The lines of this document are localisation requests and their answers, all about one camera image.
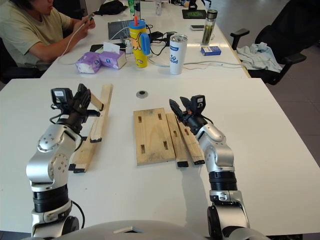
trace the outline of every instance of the white tumbler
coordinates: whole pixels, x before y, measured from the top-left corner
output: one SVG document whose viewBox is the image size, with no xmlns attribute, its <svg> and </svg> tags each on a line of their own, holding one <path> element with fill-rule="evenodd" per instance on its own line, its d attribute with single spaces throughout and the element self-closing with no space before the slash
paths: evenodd
<svg viewBox="0 0 320 240">
<path fill-rule="evenodd" d="M 176 33 L 170 37 L 170 73 L 178 75 L 182 73 L 187 51 L 188 37 Z"/>
</svg>

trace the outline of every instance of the chair backrest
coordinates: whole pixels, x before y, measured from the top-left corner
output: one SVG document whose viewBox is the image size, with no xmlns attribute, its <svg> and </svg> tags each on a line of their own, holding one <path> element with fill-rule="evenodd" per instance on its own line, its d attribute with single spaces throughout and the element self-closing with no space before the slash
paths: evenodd
<svg viewBox="0 0 320 240">
<path fill-rule="evenodd" d="M 2 38 L 0 38 L 0 76 L 9 67 L 16 67 L 17 64 L 7 51 Z"/>
<path fill-rule="evenodd" d="M 320 0 L 290 0 L 271 25 L 256 37 L 267 43 L 276 60 L 300 53 L 320 40 Z"/>
</svg>

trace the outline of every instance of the chair armrest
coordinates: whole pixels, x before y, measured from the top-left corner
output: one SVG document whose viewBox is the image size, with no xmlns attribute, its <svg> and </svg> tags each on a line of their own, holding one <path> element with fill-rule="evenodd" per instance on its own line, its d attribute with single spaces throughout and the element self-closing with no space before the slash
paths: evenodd
<svg viewBox="0 0 320 240">
<path fill-rule="evenodd" d="M 239 40 L 242 36 L 248 35 L 250 31 L 248 29 L 242 28 L 238 31 L 230 33 L 230 36 L 233 37 L 233 42 L 232 42 L 232 49 L 236 50 Z"/>
<path fill-rule="evenodd" d="M 284 57 L 283 62 L 284 62 L 284 64 L 292 65 L 292 64 L 301 63 L 306 59 L 307 59 L 307 57 L 305 55 L 303 55 L 301 53 L 296 53 L 296 54 Z"/>
</svg>

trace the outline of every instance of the light blue cloth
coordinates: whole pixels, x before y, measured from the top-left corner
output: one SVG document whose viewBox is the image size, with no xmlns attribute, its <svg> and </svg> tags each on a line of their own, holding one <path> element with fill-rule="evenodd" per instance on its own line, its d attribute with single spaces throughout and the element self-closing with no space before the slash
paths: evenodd
<svg viewBox="0 0 320 240">
<path fill-rule="evenodd" d="M 266 43 L 252 44 L 237 48 L 239 59 L 248 70 L 265 69 L 280 73 L 282 67 L 277 63 L 272 49 Z"/>
</svg>

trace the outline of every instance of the green t-shirt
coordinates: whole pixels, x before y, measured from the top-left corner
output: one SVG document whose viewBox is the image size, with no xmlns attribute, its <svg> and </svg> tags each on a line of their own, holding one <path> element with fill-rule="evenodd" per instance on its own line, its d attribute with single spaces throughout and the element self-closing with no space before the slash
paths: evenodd
<svg viewBox="0 0 320 240">
<path fill-rule="evenodd" d="M 63 30 L 70 23 L 70 17 L 55 8 L 38 21 L 10 1 L 0 5 L 0 37 L 18 67 L 46 70 L 49 64 L 32 55 L 29 49 L 39 42 L 48 46 L 62 40 Z"/>
</svg>

